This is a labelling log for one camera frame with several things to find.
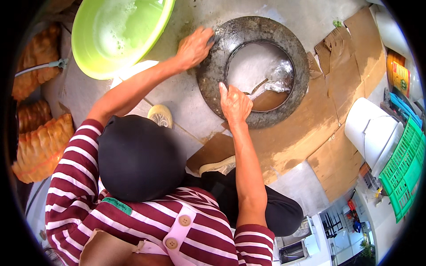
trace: shirt button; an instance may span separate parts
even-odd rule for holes
[[[182,215],[179,217],[179,223],[181,226],[188,226],[191,224],[191,218],[188,215]]]
[[[175,238],[168,238],[166,240],[166,246],[168,249],[175,249],[178,247],[178,241]]]

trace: maroon and white striped shirt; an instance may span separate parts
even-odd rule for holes
[[[150,202],[118,201],[106,190],[98,193],[97,138],[102,131],[99,122],[84,121],[52,175],[46,232],[66,264],[78,265],[94,229],[133,245],[150,241],[167,253],[165,238],[173,233],[179,213],[190,209],[195,218],[174,250],[180,257],[195,265],[271,265],[273,232],[260,225],[244,225],[233,237],[226,216],[203,189],[179,187]]]

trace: shoe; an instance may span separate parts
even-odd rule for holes
[[[159,126],[165,126],[170,129],[173,127],[172,113],[170,113],[170,110],[162,104],[157,104],[151,107],[148,112],[148,119],[151,119]]]
[[[235,166],[236,166],[236,164],[235,164],[235,155],[234,155],[234,156],[231,156],[229,158],[226,158],[222,162],[210,163],[210,164],[205,164],[205,165],[201,166],[199,173],[200,173],[200,176],[201,176],[201,174],[204,173],[204,172],[218,171],[218,172],[222,173],[223,175],[227,175],[227,174],[229,174],[229,172],[232,169],[235,168]]]

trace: green plastic crate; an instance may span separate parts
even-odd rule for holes
[[[410,116],[398,146],[379,175],[394,208],[397,223],[414,202],[423,169],[425,146],[425,135]]]

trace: hand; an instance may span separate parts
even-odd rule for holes
[[[194,33],[182,39],[179,43],[176,58],[185,70],[195,67],[209,54],[214,42],[207,44],[207,41],[214,35],[211,28],[200,26]]]
[[[245,123],[253,107],[253,102],[247,95],[236,87],[229,85],[229,90],[223,82],[219,82],[220,105],[230,126]]]

